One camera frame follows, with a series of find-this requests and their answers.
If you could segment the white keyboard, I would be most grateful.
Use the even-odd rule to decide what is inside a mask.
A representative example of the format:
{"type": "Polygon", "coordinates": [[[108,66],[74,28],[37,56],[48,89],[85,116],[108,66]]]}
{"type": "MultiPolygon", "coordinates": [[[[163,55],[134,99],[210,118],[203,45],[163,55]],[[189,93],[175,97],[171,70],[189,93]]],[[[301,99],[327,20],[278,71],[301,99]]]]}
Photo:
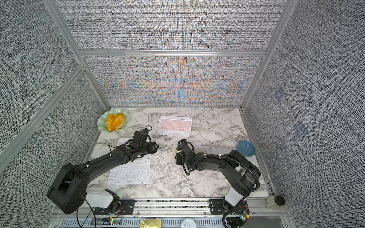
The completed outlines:
{"type": "Polygon", "coordinates": [[[107,185],[145,184],[150,181],[151,160],[141,159],[110,170],[107,185]]]}

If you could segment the pink keyboard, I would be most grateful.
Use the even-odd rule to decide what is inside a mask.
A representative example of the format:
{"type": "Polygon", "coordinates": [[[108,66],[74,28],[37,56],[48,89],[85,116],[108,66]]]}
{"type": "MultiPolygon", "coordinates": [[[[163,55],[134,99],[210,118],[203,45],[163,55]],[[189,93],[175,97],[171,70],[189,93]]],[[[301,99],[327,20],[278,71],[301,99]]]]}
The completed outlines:
{"type": "Polygon", "coordinates": [[[119,138],[118,143],[117,143],[117,148],[130,147],[131,142],[132,142],[132,139],[119,138]]]}
{"type": "Polygon", "coordinates": [[[189,135],[192,132],[191,117],[161,116],[157,132],[160,135],[189,135]]]}

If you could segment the yellow keyboard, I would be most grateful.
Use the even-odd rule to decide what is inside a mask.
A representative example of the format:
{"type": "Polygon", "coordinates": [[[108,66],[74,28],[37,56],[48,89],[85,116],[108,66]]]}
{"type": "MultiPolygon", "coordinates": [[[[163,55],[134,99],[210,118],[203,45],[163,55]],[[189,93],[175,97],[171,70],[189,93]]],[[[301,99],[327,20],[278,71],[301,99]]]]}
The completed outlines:
{"type": "MultiPolygon", "coordinates": [[[[191,145],[188,145],[188,147],[194,151],[194,153],[197,155],[198,153],[208,153],[208,151],[210,150],[210,147],[208,146],[202,146],[202,145],[198,145],[198,146],[194,146],[194,149],[191,147],[191,145]]],[[[177,150],[177,145],[174,146],[173,150],[172,150],[172,160],[175,161],[176,158],[176,154],[178,153],[177,150]]]]}

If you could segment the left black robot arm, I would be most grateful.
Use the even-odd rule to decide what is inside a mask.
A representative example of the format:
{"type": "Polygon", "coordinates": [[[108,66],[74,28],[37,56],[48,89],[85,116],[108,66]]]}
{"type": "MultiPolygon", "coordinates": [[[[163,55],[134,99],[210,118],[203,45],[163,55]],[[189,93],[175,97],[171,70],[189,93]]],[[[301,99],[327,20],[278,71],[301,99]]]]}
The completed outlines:
{"type": "Polygon", "coordinates": [[[58,172],[47,197],[65,214],[76,212],[85,203],[91,206],[86,198],[90,182],[117,166],[155,154],[158,149],[156,142],[146,142],[137,148],[123,144],[94,160],[78,165],[67,163],[58,172]]]}

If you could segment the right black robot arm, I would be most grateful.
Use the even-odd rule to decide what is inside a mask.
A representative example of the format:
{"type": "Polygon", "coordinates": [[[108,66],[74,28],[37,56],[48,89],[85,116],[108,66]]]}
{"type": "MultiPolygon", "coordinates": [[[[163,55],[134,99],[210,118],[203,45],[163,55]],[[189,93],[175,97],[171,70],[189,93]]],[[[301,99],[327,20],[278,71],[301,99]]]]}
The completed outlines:
{"type": "Polygon", "coordinates": [[[192,143],[185,139],[177,143],[176,149],[176,164],[182,166],[187,176],[193,171],[205,170],[224,175],[231,185],[223,197],[229,207],[237,206],[260,188],[260,170],[236,150],[223,155],[196,153],[192,143]]]}

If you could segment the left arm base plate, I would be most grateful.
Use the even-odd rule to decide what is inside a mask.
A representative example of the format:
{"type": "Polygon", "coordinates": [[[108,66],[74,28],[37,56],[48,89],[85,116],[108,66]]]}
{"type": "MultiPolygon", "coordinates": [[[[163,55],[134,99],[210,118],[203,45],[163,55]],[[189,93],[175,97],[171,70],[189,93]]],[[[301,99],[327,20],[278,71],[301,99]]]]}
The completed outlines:
{"type": "Polygon", "coordinates": [[[111,204],[105,208],[95,208],[95,215],[110,215],[110,216],[118,216],[118,215],[132,215],[135,207],[135,200],[133,199],[120,199],[113,200],[111,204]]]}

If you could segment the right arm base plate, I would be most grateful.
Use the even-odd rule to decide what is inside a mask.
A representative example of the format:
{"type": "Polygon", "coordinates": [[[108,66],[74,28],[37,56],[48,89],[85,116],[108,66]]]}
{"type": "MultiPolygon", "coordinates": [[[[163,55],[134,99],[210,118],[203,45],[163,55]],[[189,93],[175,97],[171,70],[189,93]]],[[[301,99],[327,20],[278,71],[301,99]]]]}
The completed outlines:
{"type": "MultiPolygon", "coordinates": [[[[228,202],[224,199],[210,199],[208,200],[208,205],[210,207],[210,211],[212,215],[223,215],[233,208],[228,202]]],[[[237,204],[237,208],[233,210],[230,214],[235,215],[247,215],[250,213],[247,201],[241,200],[237,204]]]]}

